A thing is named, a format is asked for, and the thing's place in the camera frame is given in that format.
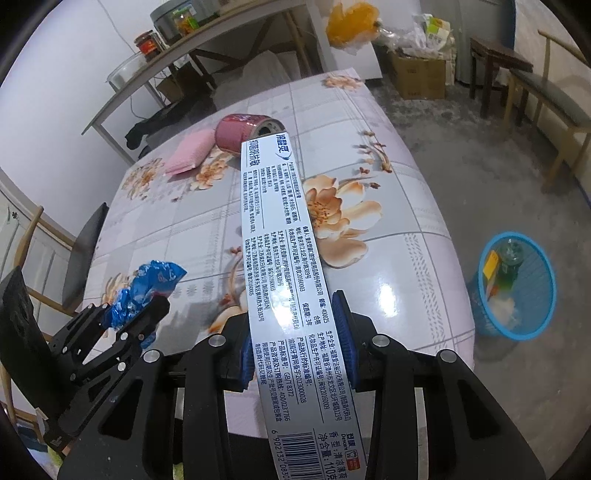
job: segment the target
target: cardboard box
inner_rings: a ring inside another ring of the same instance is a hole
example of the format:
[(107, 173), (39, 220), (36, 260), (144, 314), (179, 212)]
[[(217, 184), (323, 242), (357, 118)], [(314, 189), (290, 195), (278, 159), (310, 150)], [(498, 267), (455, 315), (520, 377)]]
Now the cardboard box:
[(388, 55), (394, 67), (390, 77), (402, 98), (405, 100), (445, 98), (445, 60), (401, 57), (392, 51)]
[(192, 93), (204, 93), (207, 96), (210, 94), (210, 89), (204, 78), (195, 71), (189, 62), (176, 70), (175, 78), (168, 75), (162, 82), (156, 85), (156, 89), (170, 103), (178, 102), (184, 95), (190, 95)]

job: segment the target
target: jar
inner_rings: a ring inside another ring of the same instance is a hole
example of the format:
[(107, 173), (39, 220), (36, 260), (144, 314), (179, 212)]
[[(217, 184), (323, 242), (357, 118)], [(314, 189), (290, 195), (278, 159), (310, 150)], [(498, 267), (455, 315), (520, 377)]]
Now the jar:
[(139, 48), (140, 52), (144, 54), (147, 61), (154, 59), (162, 53), (155, 37), (154, 30), (142, 33), (134, 40), (134, 43)]
[(189, 2), (173, 11), (171, 16), (182, 37), (189, 35), (199, 28), (196, 15), (195, 8)]

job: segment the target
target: black cloth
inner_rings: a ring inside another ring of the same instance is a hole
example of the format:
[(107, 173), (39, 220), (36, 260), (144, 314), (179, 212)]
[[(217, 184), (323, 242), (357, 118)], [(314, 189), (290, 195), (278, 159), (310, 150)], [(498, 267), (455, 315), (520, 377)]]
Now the black cloth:
[(208, 94), (194, 93), (187, 95), (182, 100), (165, 106), (147, 120), (136, 123), (125, 136), (127, 148), (135, 150), (139, 147), (144, 135), (152, 135), (164, 127), (181, 121), (185, 115), (195, 111), (198, 114), (195, 119), (191, 119), (192, 123), (198, 122), (216, 112), (213, 100)]

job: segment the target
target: clear plastic bowl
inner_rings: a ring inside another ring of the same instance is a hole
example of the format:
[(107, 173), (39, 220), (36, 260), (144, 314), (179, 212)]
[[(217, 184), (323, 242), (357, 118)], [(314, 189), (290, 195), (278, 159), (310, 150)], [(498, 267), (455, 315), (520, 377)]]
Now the clear plastic bowl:
[(107, 82), (116, 89), (121, 90), (123, 85), (144, 65), (146, 65), (146, 59), (144, 54), (139, 51), (113, 70), (107, 77)]

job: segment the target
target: white wall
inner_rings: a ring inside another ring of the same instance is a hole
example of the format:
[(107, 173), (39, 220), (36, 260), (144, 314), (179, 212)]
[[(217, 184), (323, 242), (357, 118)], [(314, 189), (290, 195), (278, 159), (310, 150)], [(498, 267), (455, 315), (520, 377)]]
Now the white wall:
[[(98, 134), (80, 133), (113, 94), (107, 75), (131, 54), (96, 0), (63, 0), (0, 88), (0, 167), (74, 235), (102, 202), (111, 201), (127, 169)], [(134, 94), (133, 106), (141, 116), (158, 109), (145, 89)], [(125, 145), (137, 121), (128, 101), (105, 126)]]

